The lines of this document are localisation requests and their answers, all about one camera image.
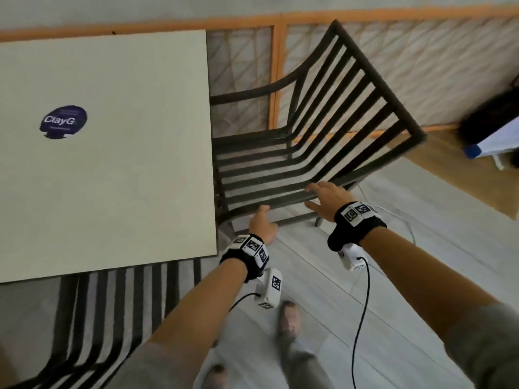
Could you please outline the grey trouser leg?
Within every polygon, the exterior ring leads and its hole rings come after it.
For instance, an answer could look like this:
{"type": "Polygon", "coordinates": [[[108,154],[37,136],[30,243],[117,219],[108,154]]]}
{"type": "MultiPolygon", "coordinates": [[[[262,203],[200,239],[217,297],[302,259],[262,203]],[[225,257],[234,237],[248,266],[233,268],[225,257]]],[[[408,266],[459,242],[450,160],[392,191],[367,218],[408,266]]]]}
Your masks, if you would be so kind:
{"type": "Polygon", "coordinates": [[[277,338],[280,365],[289,389],[334,389],[317,357],[308,352],[300,338],[284,334],[277,338]]]}

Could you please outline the person's right hand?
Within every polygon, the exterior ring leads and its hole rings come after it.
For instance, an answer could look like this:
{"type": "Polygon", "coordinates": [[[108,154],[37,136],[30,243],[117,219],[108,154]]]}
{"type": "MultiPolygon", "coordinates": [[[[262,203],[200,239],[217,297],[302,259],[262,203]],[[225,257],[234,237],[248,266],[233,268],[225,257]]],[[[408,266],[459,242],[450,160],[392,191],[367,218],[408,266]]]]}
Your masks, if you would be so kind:
{"type": "Polygon", "coordinates": [[[305,191],[316,195],[318,204],[322,205],[322,213],[317,215],[328,222],[335,222],[335,215],[339,209],[356,201],[348,190],[326,181],[310,183],[305,191]]]}

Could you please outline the white object with blue cap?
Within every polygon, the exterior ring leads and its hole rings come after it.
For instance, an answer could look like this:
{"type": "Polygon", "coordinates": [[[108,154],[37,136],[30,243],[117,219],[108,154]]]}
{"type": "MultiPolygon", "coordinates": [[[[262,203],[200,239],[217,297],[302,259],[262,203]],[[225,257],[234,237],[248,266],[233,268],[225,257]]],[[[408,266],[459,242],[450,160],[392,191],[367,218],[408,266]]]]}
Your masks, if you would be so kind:
{"type": "Polygon", "coordinates": [[[467,158],[491,156],[497,167],[501,166],[499,156],[511,153],[511,165],[519,169],[519,116],[502,126],[481,142],[465,146],[463,152],[467,158]]]}

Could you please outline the grey sleeve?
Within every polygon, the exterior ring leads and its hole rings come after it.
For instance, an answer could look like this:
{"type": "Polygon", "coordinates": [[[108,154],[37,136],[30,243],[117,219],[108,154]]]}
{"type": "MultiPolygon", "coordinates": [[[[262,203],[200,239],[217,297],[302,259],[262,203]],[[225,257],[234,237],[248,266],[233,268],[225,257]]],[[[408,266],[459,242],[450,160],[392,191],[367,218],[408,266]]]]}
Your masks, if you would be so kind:
{"type": "Polygon", "coordinates": [[[444,347],[475,389],[519,389],[519,313],[507,304],[465,314],[447,331],[444,347]]]}

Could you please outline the dark slatted metal chair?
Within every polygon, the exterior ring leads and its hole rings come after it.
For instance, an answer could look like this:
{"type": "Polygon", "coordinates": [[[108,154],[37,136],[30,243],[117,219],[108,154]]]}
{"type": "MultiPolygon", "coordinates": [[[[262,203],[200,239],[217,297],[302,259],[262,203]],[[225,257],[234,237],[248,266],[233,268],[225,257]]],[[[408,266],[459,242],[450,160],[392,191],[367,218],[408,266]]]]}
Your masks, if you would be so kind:
{"type": "Polygon", "coordinates": [[[50,356],[6,389],[105,389],[180,300],[180,261],[60,278],[50,356]]]}
{"type": "Polygon", "coordinates": [[[412,118],[337,20],[286,76],[253,89],[210,96],[211,111],[289,94],[277,129],[212,140],[217,231],[261,205],[285,209],[314,199],[310,183],[347,190],[426,141],[412,118]]]}

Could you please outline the person's left forearm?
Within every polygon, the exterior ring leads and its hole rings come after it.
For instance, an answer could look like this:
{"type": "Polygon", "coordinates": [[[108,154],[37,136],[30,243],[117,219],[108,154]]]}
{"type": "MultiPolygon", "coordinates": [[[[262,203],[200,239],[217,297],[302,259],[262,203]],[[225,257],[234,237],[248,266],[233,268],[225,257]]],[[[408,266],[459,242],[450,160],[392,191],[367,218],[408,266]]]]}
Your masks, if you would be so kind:
{"type": "Polygon", "coordinates": [[[236,258],[221,263],[179,301],[149,341],[198,372],[247,274],[245,264],[236,258]]]}

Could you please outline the black bag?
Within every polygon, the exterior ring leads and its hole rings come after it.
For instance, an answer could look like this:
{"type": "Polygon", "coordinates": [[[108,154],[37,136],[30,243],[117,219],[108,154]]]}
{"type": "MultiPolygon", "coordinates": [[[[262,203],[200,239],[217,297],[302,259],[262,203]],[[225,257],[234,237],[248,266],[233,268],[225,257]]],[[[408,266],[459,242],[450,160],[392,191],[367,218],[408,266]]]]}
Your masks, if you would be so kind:
{"type": "Polygon", "coordinates": [[[463,148],[481,142],[519,116],[519,73],[504,91],[464,117],[457,129],[463,148]]]}

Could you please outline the person's left hand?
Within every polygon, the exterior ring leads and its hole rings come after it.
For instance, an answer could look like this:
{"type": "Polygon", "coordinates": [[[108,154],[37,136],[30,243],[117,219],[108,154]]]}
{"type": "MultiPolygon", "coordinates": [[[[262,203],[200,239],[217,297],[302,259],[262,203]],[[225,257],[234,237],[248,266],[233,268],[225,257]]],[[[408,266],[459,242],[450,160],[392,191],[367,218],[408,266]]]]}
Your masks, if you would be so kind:
{"type": "Polygon", "coordinates": [[[269,222],[267,216],[259,217],[258,210],[249,222],[250,234],[258,236],[265,245],[271,244],[276,238],[278,225],[269,222]]]}

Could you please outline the dark blue round sticker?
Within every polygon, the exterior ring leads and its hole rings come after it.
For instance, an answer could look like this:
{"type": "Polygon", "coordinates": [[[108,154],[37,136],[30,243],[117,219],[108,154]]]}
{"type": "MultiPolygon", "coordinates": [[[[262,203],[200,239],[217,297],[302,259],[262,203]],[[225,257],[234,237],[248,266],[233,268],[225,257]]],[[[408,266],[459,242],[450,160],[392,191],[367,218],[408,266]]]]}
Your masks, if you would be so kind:
{"type": "Polygon", "coordinates": [[[64,139],[78,133],[87,123],[87,119],[87,112],[82,107],[67,105],[43,117],[39,130],[48,139],[64,139]]]}

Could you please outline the person's right forearm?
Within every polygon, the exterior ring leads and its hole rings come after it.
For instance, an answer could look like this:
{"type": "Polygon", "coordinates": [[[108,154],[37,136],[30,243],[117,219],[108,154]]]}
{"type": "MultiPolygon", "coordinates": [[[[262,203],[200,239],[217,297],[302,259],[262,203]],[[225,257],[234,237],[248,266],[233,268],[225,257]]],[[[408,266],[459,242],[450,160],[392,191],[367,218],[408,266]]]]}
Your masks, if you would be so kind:
{"type": "Polygon", "coordinates": [[[390,229],[374,228],[361,239],[360,246],[442,341],[464,315],[498,302],[483,288],[390,229]]]}

